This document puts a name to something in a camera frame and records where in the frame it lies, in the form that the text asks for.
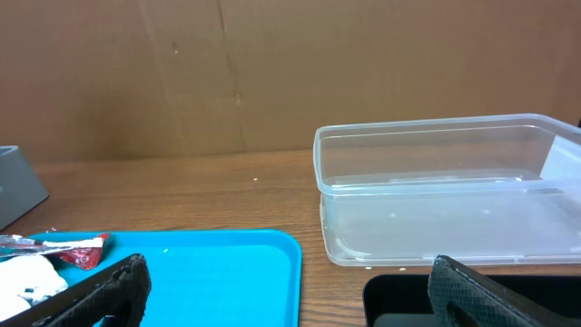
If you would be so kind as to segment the red silver snack wrapper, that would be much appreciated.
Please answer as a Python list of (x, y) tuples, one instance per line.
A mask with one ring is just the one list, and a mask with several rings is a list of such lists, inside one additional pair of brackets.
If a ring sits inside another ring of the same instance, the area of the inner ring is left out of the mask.
[(109, 238), (109, 233), (101, 233), (92, 239), (53, 242), (24, 238), (14, 234), (3, 234), (1, 236), (1, 258), (33, 255), (55, 256), (65, 263), (88, 271), (94, 269), (101, 261), (104, 246)]

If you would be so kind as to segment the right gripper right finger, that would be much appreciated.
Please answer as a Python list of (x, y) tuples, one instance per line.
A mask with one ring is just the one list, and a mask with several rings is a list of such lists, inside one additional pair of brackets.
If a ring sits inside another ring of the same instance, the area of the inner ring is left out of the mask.
[(578, 327), (466, 265), (439, 255), (428, 278), (432, 311), (442, 326)]

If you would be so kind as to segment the white napkin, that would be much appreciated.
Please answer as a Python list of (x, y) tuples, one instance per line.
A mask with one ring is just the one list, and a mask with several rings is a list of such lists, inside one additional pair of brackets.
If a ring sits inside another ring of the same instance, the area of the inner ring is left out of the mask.
[(43, 255), (1, 262), (1, 321), (65, 291), (68, 283)]

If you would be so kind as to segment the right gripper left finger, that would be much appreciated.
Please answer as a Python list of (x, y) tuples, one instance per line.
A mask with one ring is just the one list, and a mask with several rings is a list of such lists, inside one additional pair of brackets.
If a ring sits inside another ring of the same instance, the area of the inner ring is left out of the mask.
[(151, 289), (144, 256), (132, 254), (1, 327), (138, 327)]

